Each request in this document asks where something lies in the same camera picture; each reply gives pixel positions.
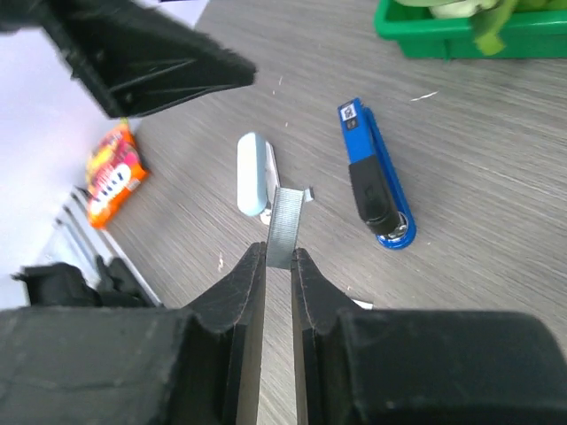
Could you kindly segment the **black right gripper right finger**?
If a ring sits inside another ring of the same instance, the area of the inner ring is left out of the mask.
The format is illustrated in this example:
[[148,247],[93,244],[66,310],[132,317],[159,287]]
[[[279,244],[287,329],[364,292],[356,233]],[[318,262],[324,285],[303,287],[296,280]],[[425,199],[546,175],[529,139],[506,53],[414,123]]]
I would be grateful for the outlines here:
[[291,263],[301,424],[563,424],[566,361],[536,317],[355,304],[308,252]]

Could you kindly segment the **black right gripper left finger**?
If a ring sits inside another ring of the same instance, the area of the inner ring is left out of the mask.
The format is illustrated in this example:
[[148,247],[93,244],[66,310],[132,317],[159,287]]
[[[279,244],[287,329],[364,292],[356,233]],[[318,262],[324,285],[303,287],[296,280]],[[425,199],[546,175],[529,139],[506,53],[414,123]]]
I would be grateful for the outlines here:
[[4,424],[254,424],[266,246],[184,307],[1,314]]

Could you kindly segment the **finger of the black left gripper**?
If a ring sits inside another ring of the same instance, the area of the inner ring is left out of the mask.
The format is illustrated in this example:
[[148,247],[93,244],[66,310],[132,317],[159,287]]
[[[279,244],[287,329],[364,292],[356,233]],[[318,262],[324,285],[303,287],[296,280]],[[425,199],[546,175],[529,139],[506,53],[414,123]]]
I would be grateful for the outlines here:
[[250,86],[256,65],[136,1],[3,1],[1,31],[40,28],[113,119],[143,118]]

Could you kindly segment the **grey staple strip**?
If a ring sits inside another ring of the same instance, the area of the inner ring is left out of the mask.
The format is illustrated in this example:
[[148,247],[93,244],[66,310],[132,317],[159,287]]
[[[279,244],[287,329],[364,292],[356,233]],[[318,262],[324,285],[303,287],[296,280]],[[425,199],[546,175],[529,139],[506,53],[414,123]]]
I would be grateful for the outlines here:
[[278,187],[268,229],[266,265],[289,270],[296,248],[300,218],[305,202],[315,199],[312,187],[287,189]]

